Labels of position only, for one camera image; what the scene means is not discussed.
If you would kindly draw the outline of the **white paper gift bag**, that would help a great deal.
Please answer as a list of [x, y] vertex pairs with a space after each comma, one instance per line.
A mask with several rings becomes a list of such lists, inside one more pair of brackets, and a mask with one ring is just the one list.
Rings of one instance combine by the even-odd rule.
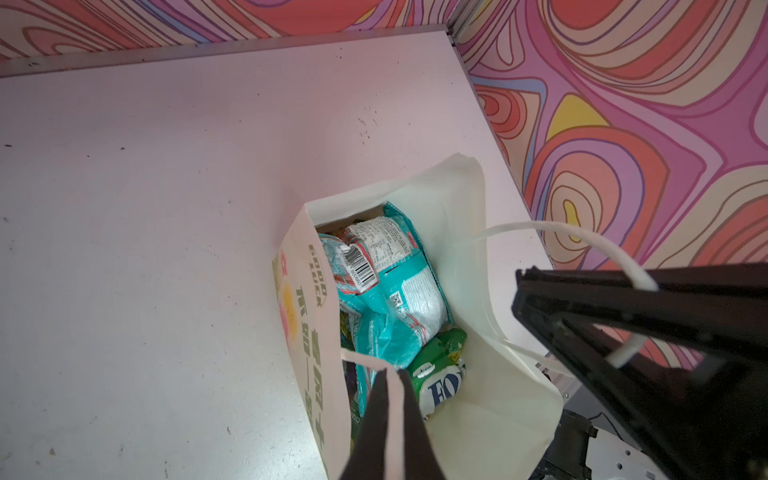
[[274, 260], [286, 341], [326, 474], [341, 476], [351, 451], [351, 420], [343, 378], [339, 301], [321, 251], [321, 226], [392, 202], [425, 241], [428, 260], [446, 289], [450, 310], [469, 332], [469, 381], [438, 409], [426, 431], [450, 479], [524, 479], [548, 447], [563, 401], [555, 386], [510, 344], [510, 315], [496, 316], [496, 286], [511, 287], [513, 258], [540, 246], [486, 247], [490, 197], [514, 202], [509, 175], [460, 154], [403, 182], [382, 182], [304, 204]]

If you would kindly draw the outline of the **dark green snack packet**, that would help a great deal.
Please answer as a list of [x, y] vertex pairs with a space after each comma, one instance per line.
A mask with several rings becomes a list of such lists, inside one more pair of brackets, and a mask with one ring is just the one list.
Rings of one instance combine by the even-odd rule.
[[431, 376], [450, 366], [457, 366], [468, 334], [461, 328], [453, 328], [435, 335], [408, 366], [411, 383], [415, 390]]

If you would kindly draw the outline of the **green yellow Fox's candy packet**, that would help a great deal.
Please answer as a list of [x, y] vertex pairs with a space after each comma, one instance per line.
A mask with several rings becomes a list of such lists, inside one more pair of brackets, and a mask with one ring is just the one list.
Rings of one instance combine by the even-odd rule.
[[415, 386], [421, 416], [432, 416], [447, 400], [460, 390], [465, 376], [463, 366], [450, 365], [420, 379]]

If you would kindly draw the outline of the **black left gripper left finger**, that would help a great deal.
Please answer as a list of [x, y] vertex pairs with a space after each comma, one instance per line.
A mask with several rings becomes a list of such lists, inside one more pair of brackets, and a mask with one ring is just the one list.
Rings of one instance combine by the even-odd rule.
[[379, 373], [368, 399], [357, 440], [340, 478], [382, 480], [388, 431], [389, 397], [385, 373]]

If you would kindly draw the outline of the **teal snack packet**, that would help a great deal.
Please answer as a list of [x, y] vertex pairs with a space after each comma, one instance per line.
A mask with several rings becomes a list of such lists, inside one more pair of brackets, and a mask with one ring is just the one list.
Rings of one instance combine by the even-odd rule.
[[397, 368], [453, 321], [412, 221], [386, 203], [367, 220], [319, 235], [356, 352]]

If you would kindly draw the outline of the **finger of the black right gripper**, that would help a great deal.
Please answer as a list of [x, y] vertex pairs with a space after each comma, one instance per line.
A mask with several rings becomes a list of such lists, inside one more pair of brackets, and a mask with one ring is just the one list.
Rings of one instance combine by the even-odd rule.
[[520, 270], [512, 312], [537, 336], [561, 317], [723, 359], [766, 362], [766, 264], [659, 269], [650, 276], [655, 291], [633, 287], [620, 271]]
[[521, 319], [670, 479], [767, 476], [767, 369], [708, 357], [693, 371], [621, 369], [580, 325]]

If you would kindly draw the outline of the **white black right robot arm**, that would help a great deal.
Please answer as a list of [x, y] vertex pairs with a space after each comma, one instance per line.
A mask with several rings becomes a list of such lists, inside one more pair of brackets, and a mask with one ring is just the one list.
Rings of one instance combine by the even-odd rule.
[[537, 479], [763, 479], [767, 267], [517, 273], [514, 316], [601, 405], [565, 411]]

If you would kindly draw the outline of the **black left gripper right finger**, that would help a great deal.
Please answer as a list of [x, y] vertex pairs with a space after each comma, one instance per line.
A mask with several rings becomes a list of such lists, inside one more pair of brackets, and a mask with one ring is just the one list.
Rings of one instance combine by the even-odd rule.
[[400, 371], [404, 386], [404, 466], [406, 479], [445, 480], [433, 452], [410, 374]]

